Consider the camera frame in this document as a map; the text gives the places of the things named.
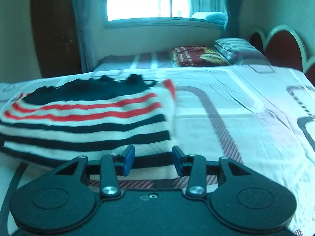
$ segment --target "wall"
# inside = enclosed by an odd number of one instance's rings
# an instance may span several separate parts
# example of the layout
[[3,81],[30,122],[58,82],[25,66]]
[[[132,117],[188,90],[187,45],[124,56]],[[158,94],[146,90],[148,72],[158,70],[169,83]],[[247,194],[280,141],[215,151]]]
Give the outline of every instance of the wall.
[[254,28],[268,34],[275,26],[287,25],[303,40],[308,57],[315,56],[315,0],[244,0],[240,25],[243,38]]
[[0,82],[37,78],[30,0],[0,0]]
[[102,30],[103,0],[92,0],[89,27],[97,60],[107,55],[133,55],[170,50],[181,45],[212,44],[221,31],[191,26],[137,26]]

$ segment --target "mattress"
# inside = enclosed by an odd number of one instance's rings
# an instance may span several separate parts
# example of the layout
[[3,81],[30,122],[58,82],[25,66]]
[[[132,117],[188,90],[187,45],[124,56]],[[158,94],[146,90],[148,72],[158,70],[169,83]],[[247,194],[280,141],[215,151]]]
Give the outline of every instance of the mattress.
[[106,56],[94,71],[176,67],[169,52],[143,53],[131,56]]
[[[130,74],[141,74],[144,80],[172,79],[176,86],[174,132],[183,152],[213,161],[228,156],[285,186],[297,199],[289,229],[297,235],[315,233],[315,88],[303,73],[266,65],[91,72],[0,84],[0,108],[21,92],[104,74],[115,79]],[[8,209],[12,192],[46,171],[0,153],[1,235],[16,230]],[[188,182],[177,176],[173,166],[132,170],[119,180],[122,189],[185,189]],[[90,187],[97,191],[98,186],[98,178],[91,178]],[[207,191],[216,188],[215,176],[209,176]]]

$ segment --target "black stripe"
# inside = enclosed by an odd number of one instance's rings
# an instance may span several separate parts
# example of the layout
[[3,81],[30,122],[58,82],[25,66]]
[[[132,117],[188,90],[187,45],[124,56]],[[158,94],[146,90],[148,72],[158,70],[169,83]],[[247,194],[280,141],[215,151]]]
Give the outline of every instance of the black stripe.
[[152,180],[153,189],[174,189],[174,182],[176,179],[160,179]]
[[[57,159],[49,159],[46,157],[42,157],[36,154],[24,153],[15,150],[11,150],[9,148],[1,148],[3,153],[6,153],[12,157],[16,157],[28,162],[36,163],[39,165],[56,168],[65,162],[66,160],[57,160]],[[172,156],[171,152],[161,153],[161,154],[152,154],[146,156],[135,157],[132,168],[133,169],[142,169],[142,168],[151,168],[151,167],[164,167],[172,165]]]
[[154,86],[146,85],[141,75],[130,75],[126,80],[114,80],[106,75],[100,79],[74,80],[60,87],[41,87],[23,101],[33,105],[46,105],[58,101],[108,100],[124,95],[141,93]]
[[38,138],[20,137],[20,136],[6,136],[0,134],[4,141],[14,143],[27,144],[31,146],[44,147],[50,149],[60,149],[77,152],[95,152],[103,150],[113,150],[125,145],[143,145],[152,144],[165,140],[170,140],[170,133],[168,131],[160,131],[149,134],[139,134],[121,140],[105,140],[88,143],[70,143],[58,140],[46,140]]
[[93,133],[100,131],[120,131],[126,132],[144,125],[150,125],[158,122],[165,121],[165,116],[163,114],[155,115],[151,118],[145,120],[137,121],[130,124],[117,124],[117,123],[101,123],[91,126],[55,126],[55,125],[45,125],[45,124],[28,124],[28,123],[6,123],[0,121],[0,125],[21,128],[21,129],[32,129],[32,130],[47,130],[47,131],[64,131],[71,133]]

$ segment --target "red headboard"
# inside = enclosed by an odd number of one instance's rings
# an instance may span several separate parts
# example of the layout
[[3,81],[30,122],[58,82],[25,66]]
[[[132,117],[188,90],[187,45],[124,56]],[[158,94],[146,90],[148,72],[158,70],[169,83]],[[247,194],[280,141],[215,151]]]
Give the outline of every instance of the red headboard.
[[249,38],[249,42],[262,52],[274,66],[290,67],[303,72],[315,85],[315,59],[307,60],[305,47],[298,34],[288,26],[277,26],[268,37],[257,29]]

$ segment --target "windowsill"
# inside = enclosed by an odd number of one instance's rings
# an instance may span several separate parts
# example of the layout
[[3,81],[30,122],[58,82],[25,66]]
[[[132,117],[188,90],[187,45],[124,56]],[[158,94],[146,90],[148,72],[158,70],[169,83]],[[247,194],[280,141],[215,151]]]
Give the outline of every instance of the windowsill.
[[103,30],[136,26],[191,26],[222,30],[224,25],[195,18],[131,18],[106,21]]

